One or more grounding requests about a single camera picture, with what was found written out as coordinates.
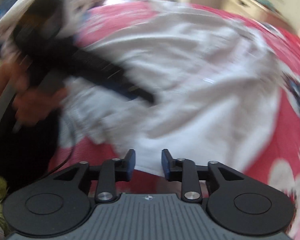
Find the left hand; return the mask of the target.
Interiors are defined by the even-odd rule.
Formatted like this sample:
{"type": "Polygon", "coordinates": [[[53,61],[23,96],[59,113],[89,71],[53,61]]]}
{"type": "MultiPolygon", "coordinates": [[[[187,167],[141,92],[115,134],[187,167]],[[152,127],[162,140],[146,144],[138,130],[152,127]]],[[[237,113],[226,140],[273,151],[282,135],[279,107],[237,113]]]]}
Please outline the left hand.
{"type": "Polygon", "coordinates": [[[32,126],[59,109],[68,91],[62,88],[51,95],[39,89],[29,88],[28,66],[26,63],[17,62],[4,62],[0,66],[0,96],[9,82],[14,85],[17,90],[13,102],[15,117],[21,124],[32,126]]]}

